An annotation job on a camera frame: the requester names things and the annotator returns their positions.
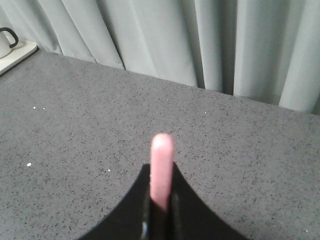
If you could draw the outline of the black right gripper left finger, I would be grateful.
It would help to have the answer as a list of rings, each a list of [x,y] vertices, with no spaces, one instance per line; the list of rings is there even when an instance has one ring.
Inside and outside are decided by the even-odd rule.
[[[145,202],[149,197],[150,165],[144,164],[126,195],[81,240],[139,240],[143,232]]]

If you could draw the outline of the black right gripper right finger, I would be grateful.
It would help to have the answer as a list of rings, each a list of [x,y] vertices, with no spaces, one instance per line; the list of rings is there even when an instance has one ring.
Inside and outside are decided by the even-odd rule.
[[[168,214],[170,240],[246,240],[216,215],[188,184],[176,164],[173,165]]]

